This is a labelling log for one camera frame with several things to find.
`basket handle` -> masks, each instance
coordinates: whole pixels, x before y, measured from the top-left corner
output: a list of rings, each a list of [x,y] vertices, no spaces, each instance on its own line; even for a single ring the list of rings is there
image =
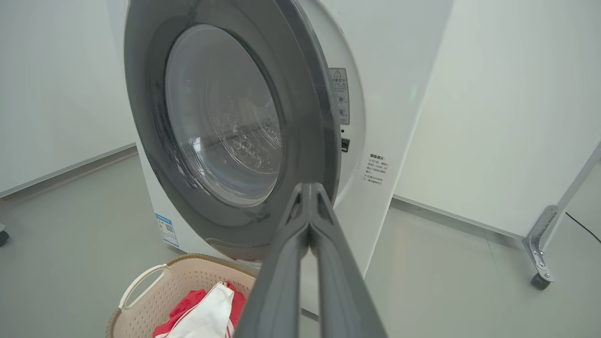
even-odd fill
[[[131,308],[134,304],[136,304],[136,302],[140,298],[142,298],[142,296],[144,296],[161,278],[163,278],[163,276],[165,275],[165,271],[167,271],[168,269],[169,268],[167,267],[167,264],[160,264],[142,272],[141,275],[139,275],[136,279],[133,280],[132,284],[129,284],[127,290],[125,290],[125,293],[123,294],[123,296],[121,296],[121,300],[119,301],[119,309],[127,310]],[[144,290],[140,294],[140,296],[138,296],[131,304],[126,306],[127,300],[132,295],[132,292],[136,289],[136,287],[138,287],[138,285],[140,285],[140,283],[142,283],[142,281],[145,280],[149,275],[159,270],[163,270],[163,273],[161,273],[161,275],[148,288],[146,288],[146,290]]]

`washing machine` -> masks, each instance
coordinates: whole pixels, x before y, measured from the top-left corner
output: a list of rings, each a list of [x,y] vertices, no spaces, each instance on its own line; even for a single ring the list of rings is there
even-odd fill
[[[365,274],[450,7],[131,0],[124,72],[157,236],[258,269],[293,188],[320,182]],[[313,313],[316,276],[309,253]]]

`caster wheel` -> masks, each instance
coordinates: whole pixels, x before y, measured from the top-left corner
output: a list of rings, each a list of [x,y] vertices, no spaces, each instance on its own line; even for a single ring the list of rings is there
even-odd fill
[[[534,277],[532,277],[530,284],[532,284],[532,286],[536,287],[538,290],[545,290],[549,284],[551,284],[551,282],[544,280],[543,277],[541,277],[539,274],[536,274]]]
[[[6,231],[0,232],[0,247],[6,243],[6,241],[8,240],[8,237],[9,237],[9,235]]]

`red cloth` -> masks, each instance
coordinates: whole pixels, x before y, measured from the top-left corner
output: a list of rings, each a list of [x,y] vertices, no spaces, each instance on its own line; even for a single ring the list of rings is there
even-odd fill
[[[244,305],[246,304],[246,297],[242,293],[240,293],[234,284],[230,281],[226,281],[225,285],[234,291],[234,299],[231,302],[231,313],[230,313],[230,322],[234,329],[238,327],[238,321],[240,320],[240,316],[242,315],[242,310],[244,310]],[[204,289],[200,289],[198,291],[190,291],[187,296],[185,296],[176,306],[173,308],[171,313],[169,313],[169,320],[157,326],[154,329],[152,334],[153,338],[157,337],[165,337],[175,326],[175,323],[186,314],[188,310],[193,308],[196,304],[200,303],[201,300],[207,295],[207,292]],[[230,332],[228,328],[229,337],[233,336],[234,333]]]

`door glass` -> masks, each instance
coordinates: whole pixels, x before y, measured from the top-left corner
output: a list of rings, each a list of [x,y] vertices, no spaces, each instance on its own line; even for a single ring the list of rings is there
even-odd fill
[[[282,138],[271,93],[246,49],[215,26],[191,27],[171,49],[165,82],[184,174],[227,204],[265,200],[279,175]]]

